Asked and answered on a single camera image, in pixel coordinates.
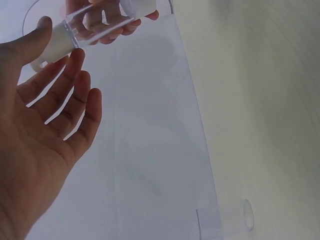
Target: clear acrylic tube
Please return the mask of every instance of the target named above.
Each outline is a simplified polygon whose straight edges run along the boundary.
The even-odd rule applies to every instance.
[[[254,228],[254,213],[248,200],[201,208],[196,213],[200,240],[220,240]]]
[[[90,4],[69,14],[64,20],[76,48],[84,48],[135,20],[120,3]]]
[[[23,35],[33,31],[42,16],[53,21],[51,39],[44,52],[30,63],[39,72],[76,48],[101,42],[110,44],[119,36],[115,30],[147,16],[157,9],[157,0],[37,0],[23,21]]]

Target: white table surface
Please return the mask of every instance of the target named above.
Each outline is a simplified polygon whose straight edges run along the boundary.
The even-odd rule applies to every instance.
[[[174,0],[219,203],[252,234],[320,239],[320,0]]]

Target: transparent plastic sheet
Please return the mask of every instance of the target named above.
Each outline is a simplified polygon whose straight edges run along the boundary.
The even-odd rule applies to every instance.
[[[158,5],[158,21],[86,49],[103,120],[27,239],[200,238],[196,209],[217,204],[211,164],[179,29],[170,4]],[[33,74],[26,66],[21,80]]]

